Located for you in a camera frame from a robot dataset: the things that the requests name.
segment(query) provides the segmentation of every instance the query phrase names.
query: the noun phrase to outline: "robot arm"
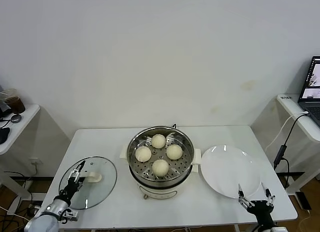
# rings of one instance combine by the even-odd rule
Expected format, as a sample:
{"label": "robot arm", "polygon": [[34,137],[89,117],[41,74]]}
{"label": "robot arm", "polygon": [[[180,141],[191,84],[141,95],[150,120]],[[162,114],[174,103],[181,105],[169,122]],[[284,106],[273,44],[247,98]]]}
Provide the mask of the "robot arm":
{"label": "robot arm", "polygon": [[271,212],[274,209],[273,202],[276,196],[271,195],[270,190],[266,188],[263,183],[261,184],[267,200],[248,200],[239,184],[239,203],[246,209],[246,211],[256,216],[258,224],[260,225],[258,232],[288,232],[285,227],[278,227],[275,225],[271,217]]}
{"label": "robot arm", "polygon": [[77,221],[78,212],[71,210],[71,199],[74,194],[82,187],[84,177],[80,177],[80,172],[86,161],[79,164],[69,175],[67,186],[60,190],[59,195],[53,199],[42,213],[32,218],[25,226],[25,232],[58,232],[59,223],[67,223],[68,221]]}

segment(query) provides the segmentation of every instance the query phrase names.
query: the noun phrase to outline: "steamed bun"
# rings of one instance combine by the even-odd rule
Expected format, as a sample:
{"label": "steamed bun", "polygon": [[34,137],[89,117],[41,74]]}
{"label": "steamed bun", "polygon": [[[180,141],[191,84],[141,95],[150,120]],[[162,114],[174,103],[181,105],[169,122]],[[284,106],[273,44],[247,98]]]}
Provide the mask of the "steamed bun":
{"label": "steamed bun", "polygon": [[165,176],[169,171],[169,164],[163,159],[158,159],[152,164],[152,170],[155,176]]}
{"label": "steamed bun", "polygon": [[151,145],[154,148],[163,148],[166,144],[166,137],[162,134],[156,134],[151,139]]}
{"label": "steamed bun", "polygon": [[139,162],[147,162],[151,158],[151,150],[146,146],[141,146],[135,151],[135,158]]}
{"label": "steamed bun", "polygon": [[180,159],[182,157],[182,148],[176,144],[170,145],[166,149],[166,154],[169,159],[172,159],[172,160]]}

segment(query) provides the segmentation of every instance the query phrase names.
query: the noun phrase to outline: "white plate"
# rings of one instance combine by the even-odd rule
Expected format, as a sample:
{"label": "white plate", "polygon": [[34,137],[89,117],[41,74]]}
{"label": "white plate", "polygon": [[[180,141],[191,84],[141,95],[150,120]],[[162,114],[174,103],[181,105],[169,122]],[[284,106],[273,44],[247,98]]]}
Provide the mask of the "white plate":
{"label": "white plate", "polygon": [[254,160],[245,152],[229,145],[218,145],[204,152],[201,172],[218,193],[238,198],[238,184],[245,196],[257,192],[261,183],[260,171]]}

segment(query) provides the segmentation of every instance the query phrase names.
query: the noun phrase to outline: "white wall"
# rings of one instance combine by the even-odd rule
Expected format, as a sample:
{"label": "white wall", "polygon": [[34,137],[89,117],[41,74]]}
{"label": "white wall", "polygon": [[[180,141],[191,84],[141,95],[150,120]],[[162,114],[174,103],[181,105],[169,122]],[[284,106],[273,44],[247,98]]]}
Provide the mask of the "white wall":
{"label": "white wall", "polygon": [[38,158],[42,164],[37,166],[36,176],[51,177],[55,175],[69,144],[70,140],[41,108],[9,151],[0,156],[0,167],[31,176],[35,174],[35,167],[28,159]]}
{"label": "white wall", "polygon": [[251,124],[319,54],[319,11],[319,0],[0,0],[0,84],[70,138]]}
{"label": "white wall", "polygon": [[[268,103],[251,126],[263,149],[273,141],[289,117],[288,112],[276,99]],[[271,164],[274,163],[276,154],[285,142],[293,123],[293,119],[288,121],[277,140],[265,152]],[[294,127],[286,145],[287,149],[284,157],[290,163],[290,172],[307,171],[313,164],[320,164],[320,144],[311,141],[299,126]],[[276,171],[286,172],[286,162],[281,161]]]}

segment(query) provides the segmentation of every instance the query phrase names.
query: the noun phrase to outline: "laptop keyboard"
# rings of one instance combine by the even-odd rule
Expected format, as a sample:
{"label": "laptop keyboard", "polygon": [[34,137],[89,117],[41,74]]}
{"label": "laptop keyboard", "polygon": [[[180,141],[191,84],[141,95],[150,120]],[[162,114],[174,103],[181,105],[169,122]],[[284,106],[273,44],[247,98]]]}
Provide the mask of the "laptop keyboard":
{"label": "laptop keyboard", "polygon": [[307,107],[307,109],[317,120],[320,120],[320,107]]}

